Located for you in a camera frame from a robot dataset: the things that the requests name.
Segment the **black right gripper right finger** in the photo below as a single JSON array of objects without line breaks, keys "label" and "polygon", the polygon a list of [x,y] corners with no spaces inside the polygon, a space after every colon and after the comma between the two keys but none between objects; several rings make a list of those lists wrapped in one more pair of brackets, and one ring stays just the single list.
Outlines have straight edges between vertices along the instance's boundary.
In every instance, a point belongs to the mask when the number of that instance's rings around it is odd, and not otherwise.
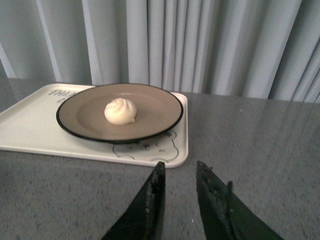
[{"label": "black right gripper right finger", "polygon": [[259,219],[212,168],[198,161],[196,191],[207,240],[281,240],[282,237]]}]

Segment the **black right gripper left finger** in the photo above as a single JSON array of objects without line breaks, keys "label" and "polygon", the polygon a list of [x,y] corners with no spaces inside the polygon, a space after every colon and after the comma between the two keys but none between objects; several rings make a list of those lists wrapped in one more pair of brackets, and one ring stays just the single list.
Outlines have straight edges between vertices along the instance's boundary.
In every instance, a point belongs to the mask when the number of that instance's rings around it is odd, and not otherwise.
[{"label": "black right gripper left finger", "polygon": [[117,222],[103,240],[160,240],[162,238],[166,192],[166,169],[158,162]]}]

